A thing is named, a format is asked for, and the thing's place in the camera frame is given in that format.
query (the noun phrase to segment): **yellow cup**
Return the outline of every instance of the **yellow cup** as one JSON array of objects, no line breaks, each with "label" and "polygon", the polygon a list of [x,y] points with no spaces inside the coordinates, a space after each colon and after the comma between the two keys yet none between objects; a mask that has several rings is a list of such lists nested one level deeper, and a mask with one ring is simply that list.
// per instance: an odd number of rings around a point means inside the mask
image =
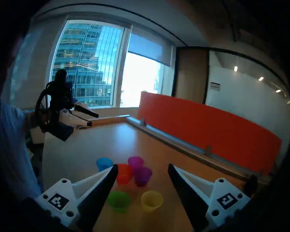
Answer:
[{"label": "yellow cup", "polygon": [[145,212],[151,213],[163,203],[163,197],[156,191],[147,191],[141,197],[141,205]]}]

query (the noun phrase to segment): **wooden table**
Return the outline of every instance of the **wooden table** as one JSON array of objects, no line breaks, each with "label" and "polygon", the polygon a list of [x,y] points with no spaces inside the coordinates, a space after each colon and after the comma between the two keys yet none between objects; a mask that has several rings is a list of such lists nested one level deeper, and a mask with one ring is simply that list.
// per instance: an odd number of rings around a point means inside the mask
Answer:
[{"label": "wooden table", "polygon": [[[239,189],[244,184],[156,140],[125,122],[124,117],[100,119],[93,125],[93,128],[75,131],[66,142],[49,134],[46,136],[43,152],[45,189],[61,178],[73,183],[97,173],[96,160],[100,157],[127,164],[130,156],[140,156],[144,165],[153,171],[147,187],[136,187],[134,180],[123,186],[115,182],[112,190],[128,193],[131,205],[126,214],[118,214],[105,204],[93,228],[95,232],[191,232],[193,228],[167,173],[169,164],[209,181],[224,177]],[[148,190],[156,190],[164,198],[163,205],[152,214],[143,212],[140,204],[141,195]]]}]

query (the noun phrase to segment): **purple cup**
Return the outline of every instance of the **purple cup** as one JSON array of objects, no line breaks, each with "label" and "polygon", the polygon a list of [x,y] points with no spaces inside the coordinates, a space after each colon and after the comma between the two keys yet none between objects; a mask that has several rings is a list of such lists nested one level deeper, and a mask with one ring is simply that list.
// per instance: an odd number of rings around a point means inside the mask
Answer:
[{"label": "purple cup", "polygon": [[135,184],[139,187],[146,186],[152,176],[152,170],[147,167],[140,167],[134,171]]},{"label": "purple cup", "polygon": [[143,166],[144,160],[139,156],[132,156],[128,159],[128,164],[135,171]]}]

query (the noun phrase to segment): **orange cup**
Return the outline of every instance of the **orange cup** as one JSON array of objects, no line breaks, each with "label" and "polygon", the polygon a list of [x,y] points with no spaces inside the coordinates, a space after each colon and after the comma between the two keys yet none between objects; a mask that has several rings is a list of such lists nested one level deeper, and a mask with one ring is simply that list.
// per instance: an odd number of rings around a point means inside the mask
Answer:
[{"label": "orange cup", "polygon": [[128,164],[118,164],[117,183],[128,184],[132,177],[132,168]]}]

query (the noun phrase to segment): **plastic cup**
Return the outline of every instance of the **plastic cup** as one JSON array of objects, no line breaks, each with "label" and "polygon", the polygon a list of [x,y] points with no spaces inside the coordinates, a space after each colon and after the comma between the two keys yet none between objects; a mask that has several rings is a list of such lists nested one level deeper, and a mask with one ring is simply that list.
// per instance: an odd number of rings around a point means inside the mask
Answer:
[{"label": "plastic cup", "polygon": [[139,156],[132,156],[128,159],[128,164],[132,167],[133,171],[135,171],[143,166],[144,160]]},{"label": "plastic cup", "polygon": [[159,208],[163,203],[163,197],[156,191],[147,191],[141,197],[142,209],[151,213]]},{"label": "plastic cup", "polygon": [[118,184],[128,184],[132,177],[132,168],[128,164],[118,164]]},{"label": "plastic cup", "polygon": [[97,163],[99,172],[102,172],[103,170],[113,166],[113,161],[110,160],[109,158],[99,158],[97,159],[96,163]]},{"label": "plastic cup", "polygon": [[152,176],[152,170],[147,167],[141,167],[134,171],[135,184],[139,187],[146,186]]},{"label": "plastic cup", "polygon": [[116,213],[125,213],[130,205],[129,195],[121,191],[111,192],[106,201]]}]

